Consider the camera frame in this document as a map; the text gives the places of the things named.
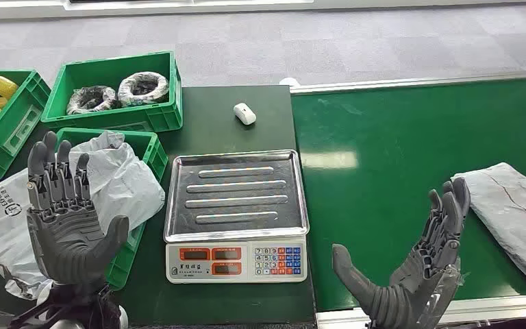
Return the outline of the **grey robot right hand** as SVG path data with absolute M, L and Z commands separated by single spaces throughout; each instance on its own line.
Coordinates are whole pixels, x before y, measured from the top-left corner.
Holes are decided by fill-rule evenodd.
M 332 245 L 332 268 L 370 319 L 370 328 L 435 328 L 462 278 L 460 238 L 470 206 L 464 178 L 432 189 L 429 216 L 418 242 L 390 275 L 387 286 L 368 279 L 352 263 L 348 249 Z

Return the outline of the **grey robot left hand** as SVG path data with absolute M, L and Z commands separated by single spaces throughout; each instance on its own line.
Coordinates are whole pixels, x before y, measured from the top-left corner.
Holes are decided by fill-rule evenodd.
M 129 234 L 129 218 L 115 216 L 102 231 L 90 196 L 87 164 L 69 161 L 71 143 L 48 131 L 27 158 L 27 227 L 41 273 L 58 284 L 101 286 L 105 269 Z

